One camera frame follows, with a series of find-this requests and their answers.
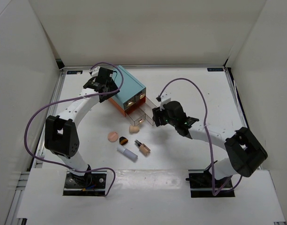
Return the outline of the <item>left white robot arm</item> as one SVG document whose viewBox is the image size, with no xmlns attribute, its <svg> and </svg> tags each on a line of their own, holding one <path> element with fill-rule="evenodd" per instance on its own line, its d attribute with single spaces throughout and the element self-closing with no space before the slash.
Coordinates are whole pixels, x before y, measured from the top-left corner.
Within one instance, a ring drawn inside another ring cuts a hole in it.
<svg viewBox="0 0 287 225">
<path fill-rule="evenodd" d="M 49 116 L 45 121 L 44 147 L 57 155 L 69 172 L 76 176 L 76 182 L 83 188 L 92 182 L 91 174 L 86 171 L 90 166 L 78 152 L 80 145 L 77 127 L 89 110 L 98 103 L 114 96 L 118 90 L 114 79 L 118 74 L 123 77 L 120 69 L 114 70 L 99 67 L 91 69 L 90 73 L 97 73 L 97 77 L 90 78 L 78 96 L 78 99 L 56 116 Z"/>
</svg>

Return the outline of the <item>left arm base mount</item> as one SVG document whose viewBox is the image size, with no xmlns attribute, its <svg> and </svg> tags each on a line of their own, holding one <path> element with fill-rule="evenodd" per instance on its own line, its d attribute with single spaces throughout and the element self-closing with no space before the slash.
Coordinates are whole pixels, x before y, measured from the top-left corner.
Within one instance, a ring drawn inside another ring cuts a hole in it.
<svg viewBox="0 0 287 225">
<path fill-rule="evenodd" d="M 106 191 L 106 171 L 77 176 L 66 173 L 63 196 L 103 196 Z"/>
</svg>

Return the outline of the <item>beige makeup sponge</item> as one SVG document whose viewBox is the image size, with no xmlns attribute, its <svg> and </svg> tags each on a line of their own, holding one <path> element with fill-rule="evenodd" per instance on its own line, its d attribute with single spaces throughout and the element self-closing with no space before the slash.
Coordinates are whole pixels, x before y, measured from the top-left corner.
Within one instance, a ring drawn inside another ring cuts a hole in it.
<svg viewBox="0 0 287 225">
<path fill-rule="evenodd" d="M 135 134 L 135 133 L 138 133 L 139 131 L 140 131 L 139 126 L 133 126 L 133 125 L 129 126 L 129 133 L 130 134 Z"/>
</svg>

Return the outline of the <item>foundation bottle black cap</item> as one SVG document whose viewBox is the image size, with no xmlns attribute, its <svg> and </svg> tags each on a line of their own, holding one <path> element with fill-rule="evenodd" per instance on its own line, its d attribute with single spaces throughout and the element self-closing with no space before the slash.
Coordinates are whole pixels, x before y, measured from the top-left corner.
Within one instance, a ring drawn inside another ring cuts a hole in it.
<svg viewBox="0 0 287 225">
<path fill-rule="evenodd" d="M 139 148 L 139 151 L 144 155 L 144 156 L 148 156 L 150 154 L 150 149 L 143 143 L 141 143 L 138 140 L 135 140 L 135 145 Z"/>
</svg>

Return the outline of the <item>white lavender bottle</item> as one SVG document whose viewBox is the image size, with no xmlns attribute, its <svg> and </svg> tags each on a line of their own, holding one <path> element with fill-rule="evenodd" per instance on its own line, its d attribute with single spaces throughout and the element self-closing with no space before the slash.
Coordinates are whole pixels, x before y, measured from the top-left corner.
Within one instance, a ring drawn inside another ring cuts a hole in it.
<svg viewBox="0 0 287 225">
<path fill-rule="evenodd" d="M 135 153 L 131 152 L 130 150 L 128 150 L 122 145 L 118 145 L 117 151 L 122 153 L 124 156 L 126 156 L 128 159 L 132 160 L 133 162 L 135 162 L 138 159 L 138 156 Z"/>
</svg>

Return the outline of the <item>round peach powder puff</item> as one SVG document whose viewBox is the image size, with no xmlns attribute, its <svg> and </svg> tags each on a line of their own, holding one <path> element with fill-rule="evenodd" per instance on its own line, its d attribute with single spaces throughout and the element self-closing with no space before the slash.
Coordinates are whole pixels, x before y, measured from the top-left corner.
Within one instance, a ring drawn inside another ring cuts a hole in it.
<svg viewBox="0 0 287 225">
<path fill-rule="evenodd" d="M 107 136 L 107 139 L 109 142 L 113 143 L 113 142 L 116 142 L 118 140 L 119 136 L 118 136 L 118 133 L 117 132 L 109 132 L 108 133 L 108 136 Z"/>
</svg>

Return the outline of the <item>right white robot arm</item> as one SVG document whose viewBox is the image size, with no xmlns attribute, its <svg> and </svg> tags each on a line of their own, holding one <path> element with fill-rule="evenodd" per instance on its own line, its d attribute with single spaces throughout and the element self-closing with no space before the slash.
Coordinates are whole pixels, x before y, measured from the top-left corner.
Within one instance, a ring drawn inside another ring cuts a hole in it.
<svg viewBox="0 0 287 225">
<path fill-rule="evenodd" d="M 208 187 L 213 188 L 221 179 L 236 174 L 250 177 L 268 158 L 264 147 L 247 127 L 236 131 L 206 127 L 197 118 L 187 116 L 177 101 L 153 108 L 152 112 L 157 127 L 170 124 L 183 137 L 208 142 L 211 146 L 217 146 L 227 152 L 228 157 L 215 162 L 214 171 L 209 168 L 204 175 L 204 183 Z"/>
</svg>

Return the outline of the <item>teal orange drawer organizer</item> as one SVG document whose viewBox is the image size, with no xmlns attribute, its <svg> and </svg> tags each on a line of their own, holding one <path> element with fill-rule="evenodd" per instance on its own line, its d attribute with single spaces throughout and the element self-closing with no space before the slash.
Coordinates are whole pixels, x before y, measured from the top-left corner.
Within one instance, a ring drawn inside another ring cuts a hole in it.
<svg viewBox="0 0 287 225">
<path fill-rule="evenodd" d="M 119 92 L 109 101 L 123 116 L 126 116 L 146 102 L 146 86 L 121 65 L 117 68 L 122 72 L 124 81 Z"/>
</svg>

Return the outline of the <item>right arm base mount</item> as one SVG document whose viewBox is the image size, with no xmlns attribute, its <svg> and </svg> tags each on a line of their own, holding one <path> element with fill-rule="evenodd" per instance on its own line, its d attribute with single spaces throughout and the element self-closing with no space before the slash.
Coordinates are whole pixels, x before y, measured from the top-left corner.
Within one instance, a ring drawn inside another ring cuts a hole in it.
<svg viewBox="0 0 287 225">
<path fill-rule="evenodd" d="M 213 195 L 212 176 L 209 168 L 204 170 L 189 170 L 185 179 L 190 185 L 191 198 L 222 198 L 235 197 L 232 181 L 229 180 L 217 195 Z"/>
</svg>

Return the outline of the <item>small black kabuki brush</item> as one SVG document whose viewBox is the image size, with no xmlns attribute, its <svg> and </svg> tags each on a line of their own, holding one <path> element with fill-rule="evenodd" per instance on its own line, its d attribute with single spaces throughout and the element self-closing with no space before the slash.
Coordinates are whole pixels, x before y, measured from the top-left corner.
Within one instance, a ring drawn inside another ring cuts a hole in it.
<svg viewBox="0 0 287 225">
<path fill-rule="evenodd" d="M 127 144 L 127 143 L 128 143 L 128 139 L 127 139 L 126 137 L 121 136 L 121 137 L 119 138 L 119 144 L 120 144 L 120 145 L 125 145 L 125 144 Z"/>
</svg>

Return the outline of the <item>clear drawer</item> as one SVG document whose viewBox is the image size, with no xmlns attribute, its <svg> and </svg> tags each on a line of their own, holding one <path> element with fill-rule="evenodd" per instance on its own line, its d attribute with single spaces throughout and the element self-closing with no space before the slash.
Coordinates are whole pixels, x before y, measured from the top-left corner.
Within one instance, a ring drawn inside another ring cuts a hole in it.
<svg viewBox="0 0 287 225">
<path fill-rule="evenodd" d="M 151 125 L 154 126 L 155 122 L 153 121 L 153 109 L 157 106 L 148 98 L 145 98 L 145 103 L 140 106 L 140 109 L 144 112 L 146 118 L 145 120 Z"/>
<path fill-rule="evenodd" d="M 145 121 L 146 114 L 140 108 L 137 108 L 130 113 L 126 113 L 126 118 L 132 126 L 139 126 Z"/>
</svg>

